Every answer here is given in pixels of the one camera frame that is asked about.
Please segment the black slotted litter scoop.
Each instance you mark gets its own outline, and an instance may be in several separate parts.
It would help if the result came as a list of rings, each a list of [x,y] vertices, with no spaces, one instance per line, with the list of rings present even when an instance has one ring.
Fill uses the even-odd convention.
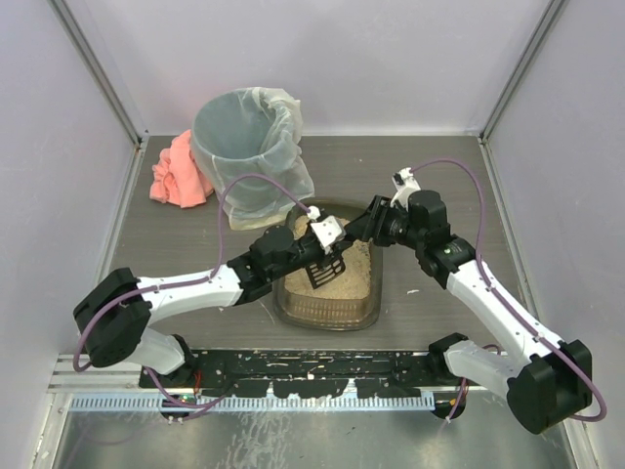
[[[305,267],[308,279],[313,289],[319,289],[333,281],[346,270],[346,264],[341,254],[332,255],[320,263],[312,263]]]

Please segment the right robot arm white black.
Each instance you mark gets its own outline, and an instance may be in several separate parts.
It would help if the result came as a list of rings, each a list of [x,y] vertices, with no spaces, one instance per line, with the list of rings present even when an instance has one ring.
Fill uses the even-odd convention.
[[[504,399],[521,426],[540,434],[591,405],[592,354],[541,324],[452,233],[438,192],[417,191],[404,202],[376,196],[346,226],[347,236],[414,251],[423,272],[461,301],[504,348],[486,351],[460,333],[429,347],[438,374],[466,378]]]

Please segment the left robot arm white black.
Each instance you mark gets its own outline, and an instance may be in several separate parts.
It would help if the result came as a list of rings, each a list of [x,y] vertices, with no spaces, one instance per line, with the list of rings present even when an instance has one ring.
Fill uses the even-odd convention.
[[[180,335],[151,325],[203,308],[228,308],[266,296],[276,281],[308,267],[337,266],[352,246],[343,232],[322,224],[296,238],[285,226],[267,229],[247,252],[216,268],[175,277],[136,277],[128,268],[111,272],[74,309],[80,331],[75,371],[121,362],[140,365],[168,386],[190,383],[197,359]]]

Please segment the dark translucent litter box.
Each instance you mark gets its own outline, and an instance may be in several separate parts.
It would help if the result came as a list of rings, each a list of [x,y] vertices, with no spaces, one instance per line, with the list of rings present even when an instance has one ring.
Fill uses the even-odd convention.
[[[370,293],[360,300],[321,299],[290,293],[284,278],[273,284],[273,310],[293,325],[324,330],[360,330],[373,324],[380,315],[383,285],[383,253],[370,245]]]

